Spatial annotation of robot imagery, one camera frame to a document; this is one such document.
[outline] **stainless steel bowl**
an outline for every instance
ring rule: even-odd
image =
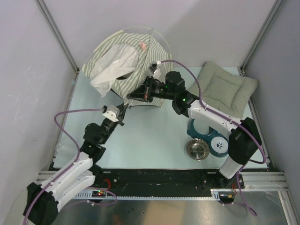
[[[210,154],[210,147],[208,144],[199,138],[190,140],[186,145],[187,154],[195,160],[201,161],[207,158]]]

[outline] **paw print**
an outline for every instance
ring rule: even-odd
[[[222,142],[217,143],[217,147],[218,147],[219,149],[221,149],[221,148],[223,147],[223,143],[222,143]]]

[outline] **cable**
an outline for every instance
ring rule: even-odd
[[[232,192],[233,192],[233,191],[235,191],[235,194],[234,194],[233,196],[236,196],[237,192],[236,192],[234,183],[232,183]]]
[[[111,189],[111,182],[107,178],[104,179],[103,181],[108,183],[108,189],[107,190]]]
[[[254,141],[254,143],[257,145],[259,151],[260,151],[261,154],[262,154],[262,162],[255,161],[255,160],[252,160],[252,159],[250,159],[249,162],[258,163],[258,164],[264,164],[264,163],[266,162],[266,156],[265,156],[265,153],[264,153],[264,151],[263,151],[263,148],[260,146],[260,144],[258,143],[258,141],[254,138],[254,136],[253,136],[246,128],[244,128],[241,124],[239,124],[239,123],[237,123],[237,122],[231,120],[229,117],[224,116],[223,114],[220,114],[219,112],[217,112],[217,111],[215,111],[215,110],[213,110],[213,109],[210,109],[210,108],[206,107],[206,105],[204,105],[204,103],[203,103],[203,101],[202,101],[202,96],[201,96],[201,87],[200,87],[199,81],[197,80],[197,78],[195,77],[195,75],[193,74],[193,72],[192,72],[188,67],[186,67],[185,65],[183,65],[181,62],[178,62],[178,61],[176,61],[176,60],[163,60],[163,61],[161,61],[161,63],[165,63],[165,62],[175,62],[175,63],[181,65],[182,67],[184,67],[184,68],[192,75],[192,77],[194,78],[194,80],[196,81],[196,84],[197,84],[197,86],[198,86],[198,90],[199,90],[199,103],[200,103],[200,105],[201,105],[203,108],[205,108],[206,110],[208,110],[208,111],[210,111],[210,112],[216,114],[217,116],[219,116],[219,117],[221,117],[221,118],[227,120],[228,122],[233,123],[234,125],[240,127],[247,135],[249,135],[249,137],[252,139],[252,141]],[[246,201],[246,199],[245,199],[245,197],[244,197],[244,194],[242,193],[242,190],[241,190],[241,188],[240,188],[239,174],[240,174],[240,171],[241,171],[244,167],[245,167],[245,165],[243,165],[243,166],[240,168],[240,170],[236,173],[236,177],[237,177],[237,180],[238,180],[238,188],[239,188],[240,195],[241,195],[241,197],[242,197],[244,203],[236,202],[235,204],[245,206],[245,207],[250,211],[250,213],[256,217],[256,216],[257,216],[257,213],[256,213],[256,212],[248,205],[248,203],[247,203],[247,201]]]
[[[80,147],[78,145],[78,143],[75,141],[75,139],[58,123],[57,121],[57,117],[60,116],[60,115],[64,115],[64,114],[68,114],[68,113],[77,113],[77,112],[87,112],[87,111],[103,111],[103,108],[101,109],[77,109],[77,110],[70,110],[70,111],[64,111],[64,112],[59,112],[58,114],[56,114],[54,116],[54,122],[56,123],[56,125],[59,127],[59,129],[65,133],[75,144],[76,148],[77,148],[77,155],[75,157],[75,160],[74,162],[76,162],[79,158],[79,155],[80,155]],[[51,185],[51,182],[55,182],[59,177],[61,177],[63,174],[65,174],[74,164],[72,163],[71,165],[69,165],[66,169],[64,169],[60,174],[58,174],[52,181],[50,181],[39,193],[38,195],[33,199],[32,203],[30,204],[26,214],[25,214],[25,217],[24,217],[24,220],[23,220],[23,225],[26,225],[27,224],[27,219],[28,219],[28,216],[34,206],[34,204],[37,202],[38,198],[45,192],[45,190],[50,187]]]
[[[91,202],[92,206],[93,205],[108,206],[108,205],[113,205],[117,202],[118,198],[117,198],[116,194],[114,194],[113,192],[111,192],[109,190],[106,190],[106,189],[101,189],[101,188],[97,188],[97,190],[104,191],[104,192],[107,192],[107,193],[111,194],[115,198],[115,200],[111,203],[105,203],[105,204],[99,204],[99,203],[96,203],[96,202],[91,202],[89,200],[82,200],[82,201],[75,202],[71,205],[68,205],[67,207],[62,208],[61,210],[69,209],[69,208],[73,207],[74,205],[81,204],[81,203],[90,203]]]

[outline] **white wall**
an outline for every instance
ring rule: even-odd
[[[34,0],[0,2],[0,224],[49,158],[74,72]]]
[[[285,171],[300,211],[300,1],[289,0],[257,48],[246,75],[259,80],[253,94],[270,156]]]
[[[147,26],[188,66],[240,66],[275,0],[45,0],[78,66],[110,34]]]

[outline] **white tissue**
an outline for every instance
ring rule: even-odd
[[[91,71],[91,86],[104,97],[115,80],[135,70],[138,63],[138,52],[125,43],[116,44],[95,63]]]

